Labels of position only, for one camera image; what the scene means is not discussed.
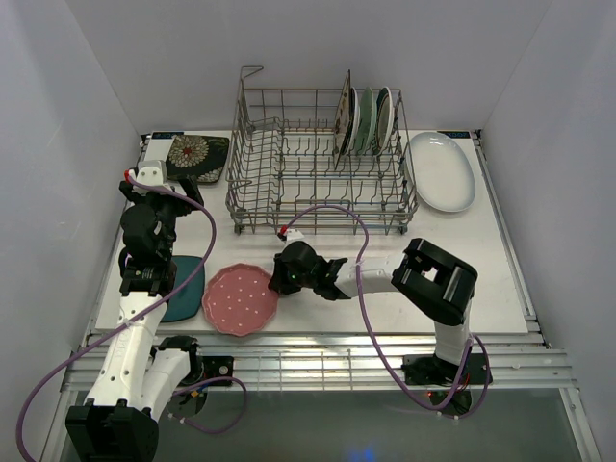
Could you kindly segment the pink dotted scalloped plate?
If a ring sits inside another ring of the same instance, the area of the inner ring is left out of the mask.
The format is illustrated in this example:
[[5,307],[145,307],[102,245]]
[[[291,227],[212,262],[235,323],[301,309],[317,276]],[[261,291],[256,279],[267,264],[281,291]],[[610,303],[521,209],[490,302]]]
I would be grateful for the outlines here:
[[271,275],[239,263],[218,271],[202,297],[206,320],[220,333],[245,337],[262,330],[275,316],[278,293],[269,289]]

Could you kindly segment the cream floral square plate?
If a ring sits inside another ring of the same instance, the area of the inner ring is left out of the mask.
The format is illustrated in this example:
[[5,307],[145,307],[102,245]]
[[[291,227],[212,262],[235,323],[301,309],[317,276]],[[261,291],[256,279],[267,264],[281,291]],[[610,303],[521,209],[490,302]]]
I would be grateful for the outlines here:
[[334,122],[334,147],[333,147],[333,160],[334,167],[337,167],[340,159],[343,155],[343,147],[347,138],[347,130],[350,120],[350,77],[351,72],[346,72],[346,77],[343,83],[341,95],[339,98],[338,106],[336,109],[336,116]]

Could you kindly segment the green floral plate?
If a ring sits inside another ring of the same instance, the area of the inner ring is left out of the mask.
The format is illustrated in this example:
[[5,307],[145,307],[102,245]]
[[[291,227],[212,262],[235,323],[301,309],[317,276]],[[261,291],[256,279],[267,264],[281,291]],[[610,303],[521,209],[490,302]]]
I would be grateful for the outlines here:
[[376,100],[371,87],[366,87],[360,100],[360,117],[355,148],[357,155],[364,155],[369,150],[376,126]]

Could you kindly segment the green red rimmed white plate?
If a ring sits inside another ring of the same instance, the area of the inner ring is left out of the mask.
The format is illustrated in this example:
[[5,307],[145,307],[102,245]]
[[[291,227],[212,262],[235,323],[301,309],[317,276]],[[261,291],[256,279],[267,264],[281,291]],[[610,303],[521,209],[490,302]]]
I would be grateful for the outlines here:
[[374,154],[379,156],[387,147],[394,123],[394,103],[389,87],[383,87],[377,96],[377,126]]

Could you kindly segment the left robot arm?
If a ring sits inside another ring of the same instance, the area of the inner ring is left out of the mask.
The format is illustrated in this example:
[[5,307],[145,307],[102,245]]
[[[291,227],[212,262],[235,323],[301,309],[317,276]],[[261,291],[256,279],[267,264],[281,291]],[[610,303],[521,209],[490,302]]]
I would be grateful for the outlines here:
[[70,407],[65,418],[82,461],[153,460],[167,401],[180,383],[194,384],[204,373],[190,338],[165,340],[161,352],[153,347],[176,279],[176,220],[203,204],[195,178],[179,183],[181,194],[134,170],[120,183],[131,205],[120,219],[119,331],[85,402]]

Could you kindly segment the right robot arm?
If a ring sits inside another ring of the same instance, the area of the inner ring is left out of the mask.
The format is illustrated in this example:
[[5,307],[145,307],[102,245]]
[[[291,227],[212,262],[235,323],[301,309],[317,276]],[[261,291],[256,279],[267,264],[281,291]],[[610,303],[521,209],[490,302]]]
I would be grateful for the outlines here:
[[411,240],[401,257],[327,260],[304,241],[274,255],[269,289],[291,295],[302,289],[330,301],[360,294],[399,293],[434,322],[432,356],[402,367],[412,384],[448,385],[470,369],[470,307],[477,271],[424,239]]

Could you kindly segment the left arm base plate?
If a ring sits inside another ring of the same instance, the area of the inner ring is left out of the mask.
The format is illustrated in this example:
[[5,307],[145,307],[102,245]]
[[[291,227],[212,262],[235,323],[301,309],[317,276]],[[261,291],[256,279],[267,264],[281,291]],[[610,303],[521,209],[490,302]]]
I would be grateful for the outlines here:
[[201,356],[202,378],[217,378],[218,381],[212,382],[211,386],[230,387],[233,382],[235,359],[233,356]]

